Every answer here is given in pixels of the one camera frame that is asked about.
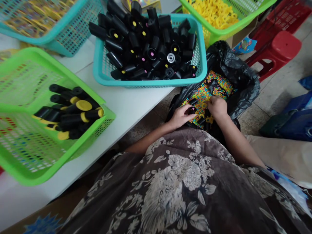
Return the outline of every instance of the cardboard box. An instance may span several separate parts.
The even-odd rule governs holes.
[[[131,11],[131,2],[136,0],[121,0],[123,7],[127,10],[127,12]],[[157,13],[162,13],[162,6],[160,4],[160,0],[139,0],[139,4],[142,7],[142,13],[147,13],[147,8],[155,7]]]
[[[228,38],[226,42],[230,46],[230,48],[234,48],[238,43],[240,43],[249,33],[254,30],[257,26],[258,17],[254,18],[253,21],[250,22],[245,28],[240,30],[238,33],[234,34],[232,37]]]
[[[88,190],[88,187],[83,185],[5,229],[0,234],[57,233]]]

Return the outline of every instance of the white table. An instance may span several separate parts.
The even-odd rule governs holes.
[[[162,0],[164,13],[169,13],[179,6],[177,0],[172,1],[171,4],[168,2],[171,1]],[[65,164],[50,180],[41,185],[25,187],[7,173],[2,173],[0,175],[2,213],[0,231],[41,209],[62,194],[173,89],[126,89],[98,84],[92,74],[94,42],[95,38],[91,36],[73,58],[56,56],[56,59],[97,92],[116,114],[116,119],[83,155]],[[18,41],[0,34],[0,50],[9,48],[18,49]]]

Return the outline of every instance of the white cloth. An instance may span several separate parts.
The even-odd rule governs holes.
[[[312,188],[312,142],[246,137],[265,165],[301,187]]]

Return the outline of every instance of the red plastic crate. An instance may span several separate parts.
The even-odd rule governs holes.
[[[265,19],[251,38],[257,40],[259,50],[277,33],[286,30],[294,34],[311,14],[312,9],[300,0],[283,0]]]

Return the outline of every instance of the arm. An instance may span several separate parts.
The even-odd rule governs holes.
[[[138,140],[136,143],[127,148],[126,152],[137,153],[140,155],[145,155],[147,148],[154,143],[157,139],[162,136],[175,131],[177,128],[181,127],[187,121],[195,118],[196,114],[186,115],[185,112],[190,108],[190,104],[186,104],[182,107],[179,107],[175,110],[173,117],[167,123],[164,123],[162,126],[156,128],[145,137]]]
[[[238,164],[252,164],[266,168],[247,139],[239,131],[227,113],[227,103],[219,96],[210,98],[208,109],[219,125],[229,152]]]

